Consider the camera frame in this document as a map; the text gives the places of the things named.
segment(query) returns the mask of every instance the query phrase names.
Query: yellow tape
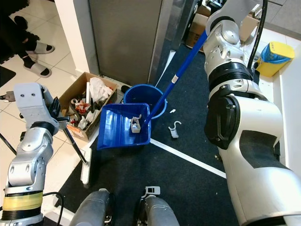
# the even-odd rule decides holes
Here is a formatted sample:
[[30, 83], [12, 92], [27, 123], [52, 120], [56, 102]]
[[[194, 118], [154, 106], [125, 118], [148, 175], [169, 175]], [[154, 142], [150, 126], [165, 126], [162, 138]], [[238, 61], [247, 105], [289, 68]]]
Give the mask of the yellow tape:
[[4, 197], [3, 210], [32, 210], [42, 205], [43, 193], [23, 196]]

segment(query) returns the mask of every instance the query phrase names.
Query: white line on floor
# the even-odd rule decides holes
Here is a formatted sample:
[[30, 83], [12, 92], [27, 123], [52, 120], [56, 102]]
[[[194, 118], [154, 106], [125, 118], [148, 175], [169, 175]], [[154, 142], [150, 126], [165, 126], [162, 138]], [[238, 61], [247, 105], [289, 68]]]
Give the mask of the white line on floor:
[[186, 154], [184, 154], [182, 152], [179, 152], [178, 150], [176, 150], [176, 149], [174, 149], [174, 148], [172, 148], [170, 146], [167, 146], [167, 145], [165, 145], [165, 144], [163, 144], [163, 143], [161, 143], [161, 142], [159, 142], [157, 140], [150, 139], [150, 142], [153, 145], [158, 146], [158, 147], [160, 147], [160, 148], [162, 148], [162, 149], [164, 149], [164, 150], [166, 150], [166, 151], [168, 151], [168, 152], [170, 152], [172, 154], [175, 154], [176, 156], [178, 156], [178, 157], [180, 157], [182, 159], [185, 159], [185, 160], [190, 161], [191, 163], [193, 163], [193, 164], [195, 164], [195, 165], [197, 165], [199, 167], [202, 167], [203, 169], [206, 169], [206, 170], [208, 170], [208, 171], [210, 171], [210, 172], [212, 172], [212, 173], [214, 173], [214, 174], [216, 174], [216, 175], [218, 175], [218, 176], [220, 176], [222, 178], [226, 178], [226, 174], [224, 172], [222, 172], [222, 171], [220, 171], [220, 170], [218, 170], [218, 169], [216, 169], [216, 168], [214, 168], [212, 166], [209, 166], [209, 165], [207, 165], [207, 164], [205, 164], [205, 163], [203, 163], [203, 162], [201, 162], [199, 160], [196, 160], [196, 159], [190, 157], [189, 155], [186, 155]]

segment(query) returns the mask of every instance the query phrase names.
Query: yellow trash bin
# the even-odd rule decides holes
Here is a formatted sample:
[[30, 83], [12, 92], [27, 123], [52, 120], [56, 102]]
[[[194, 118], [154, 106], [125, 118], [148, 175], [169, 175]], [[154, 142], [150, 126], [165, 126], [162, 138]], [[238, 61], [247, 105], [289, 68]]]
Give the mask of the yellow trash bin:
[[260, 75], [272, 77], [294, 57], [295, 52], [291, 46], [271, 41], [262, 51], [256, 70], [260, 72]]

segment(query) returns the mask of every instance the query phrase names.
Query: blue broom handle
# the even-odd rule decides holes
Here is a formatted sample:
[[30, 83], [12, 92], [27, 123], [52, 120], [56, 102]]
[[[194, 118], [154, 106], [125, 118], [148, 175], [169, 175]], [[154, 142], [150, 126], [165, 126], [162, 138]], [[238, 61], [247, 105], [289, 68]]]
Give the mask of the blue broom handle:
[[147, 125], [151, 118], [155, 115], [155, 113], [158, 111], [159, 107], [163, 104], [164, 100], [166, 99], [167, 95], [170, 93], [170, 91], [174, 88], [176, 82], [181, 78], [181, 76], [186, 71], [187, 67], [192, 62], [193, 58], [196, 56], [196, 54], [199, 52], [203, 44], [205, 43], [207, 39], [206, 31], [204, 31], [201, 35], [201, 37], [198, 39], [197, 43], [193, 46], [192, 50], [189, 52], [188, 56], [186, 57], [184, 63], [178, 70], [178, 72], [174, 75], [173, 79], [169, 83], [167, 89], [165, 90], [165, 93], [161, 96], [160, 100], [156, 103], [153, 110], [151, 111], [150, 115], [146, 118], [143, 125]]

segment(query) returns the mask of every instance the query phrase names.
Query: blue trash bag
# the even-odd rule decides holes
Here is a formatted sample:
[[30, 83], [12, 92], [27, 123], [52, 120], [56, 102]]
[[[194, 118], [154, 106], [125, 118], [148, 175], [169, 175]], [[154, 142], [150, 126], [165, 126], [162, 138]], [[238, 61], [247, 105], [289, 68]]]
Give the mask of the blue trash bag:
[[290, 58], [285, 56], [280, 56], [271, 52], [269, 45], [267, 45], [261, 52], [261, 59], [263, 62], [272, 64], [282, 64], [290, 60]]

